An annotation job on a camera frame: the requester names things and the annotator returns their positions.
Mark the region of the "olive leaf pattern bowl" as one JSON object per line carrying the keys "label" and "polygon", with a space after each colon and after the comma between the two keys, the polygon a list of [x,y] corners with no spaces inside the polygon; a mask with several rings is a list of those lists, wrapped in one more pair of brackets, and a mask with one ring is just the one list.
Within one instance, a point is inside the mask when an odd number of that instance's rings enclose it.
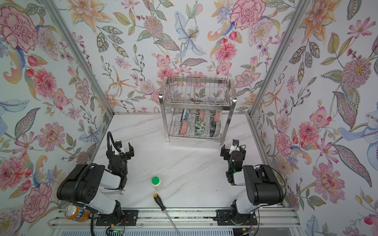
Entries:
{"label": "olive leaf pattern bowl", "polygon": [[206,112],[204,110],[202,110],[202,109],[199,109],[196,112],[196,118],[195,119],[196,119],[196,121],[203,122],[204,119],[205,119],[205,116],[206,116]]}

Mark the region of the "pink leaf pattern bowl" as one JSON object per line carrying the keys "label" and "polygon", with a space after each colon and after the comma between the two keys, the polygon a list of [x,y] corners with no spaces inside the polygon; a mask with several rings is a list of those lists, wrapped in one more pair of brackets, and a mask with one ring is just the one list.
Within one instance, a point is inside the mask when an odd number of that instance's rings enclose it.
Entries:
{"label": "pink leaf pattern bowl", "polygon": [[210,115],[210,122],[213,123],[213,122],[216,122],[218,123],[221,119],[221,114],[218,110],[213,110],[211,111],[211,115]]}

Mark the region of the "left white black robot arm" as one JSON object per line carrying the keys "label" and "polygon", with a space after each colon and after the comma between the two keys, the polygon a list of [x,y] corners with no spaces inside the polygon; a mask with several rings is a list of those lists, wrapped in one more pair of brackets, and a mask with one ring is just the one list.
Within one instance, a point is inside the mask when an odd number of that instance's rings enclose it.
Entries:
{"label": "left white black robot arm", "polygon": [[134,148],[113,151],[109,147],[106,153],[109,165],[78,164],[57,190],[57,198],[72,203],[90,212],[105,216],[122,218],[121,204],[107,197],[99,188],[123,190],[127,182],[128,160],[134,157]]}

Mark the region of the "green leaf bowl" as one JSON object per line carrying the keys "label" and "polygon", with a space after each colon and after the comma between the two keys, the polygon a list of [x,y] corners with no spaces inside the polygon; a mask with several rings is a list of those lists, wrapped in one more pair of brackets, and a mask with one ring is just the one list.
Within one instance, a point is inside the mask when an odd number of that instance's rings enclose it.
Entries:
{"label": "green leaf bowl", "polygon": [[206,131],[206,124],[203,121],[197,121],[195,123],[195,136],[201,136]]}

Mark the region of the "dark blue patterned bowl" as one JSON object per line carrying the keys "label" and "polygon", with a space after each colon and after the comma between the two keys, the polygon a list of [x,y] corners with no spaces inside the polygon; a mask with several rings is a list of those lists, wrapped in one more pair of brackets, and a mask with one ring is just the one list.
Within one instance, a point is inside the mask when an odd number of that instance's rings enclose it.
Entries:
{"label": "dark blue patterned bowl", "polygon": [[216,138],[221,132],[221,124],[219,122],[213,121],[210,126],[210,137]]}

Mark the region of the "blue floral bowl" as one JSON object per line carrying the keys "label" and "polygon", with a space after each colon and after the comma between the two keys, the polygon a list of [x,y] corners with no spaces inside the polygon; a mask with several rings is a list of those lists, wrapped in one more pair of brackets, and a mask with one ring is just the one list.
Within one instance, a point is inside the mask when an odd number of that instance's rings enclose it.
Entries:
{"label": "blue floral bowl", "polygon": [[182,115],[181,115],[181,121],[189,121],[189,119],[191,118],[191,111],[190,109],[187,109],[187,108],[184,108],[183,109],[183,112],[182,112]]}

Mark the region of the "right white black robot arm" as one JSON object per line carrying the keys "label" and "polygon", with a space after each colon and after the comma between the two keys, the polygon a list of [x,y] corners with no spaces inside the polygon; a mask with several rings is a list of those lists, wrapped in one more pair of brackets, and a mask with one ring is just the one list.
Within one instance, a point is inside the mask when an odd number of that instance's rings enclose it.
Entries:
{"label": "right white black robot arm", "polygon": [[223,146],[220,156],[227,161],[226,179],[232,186],[243,186],[246,192],[233,200],[227,210],[217,210],[216,220],[219,225],[256,225],[253,219],[255,211],[261,207],[281,204],[285,193],[280,185],[275,170],[267,165],[244,165],[246,150],[238,141],[230,147]]}

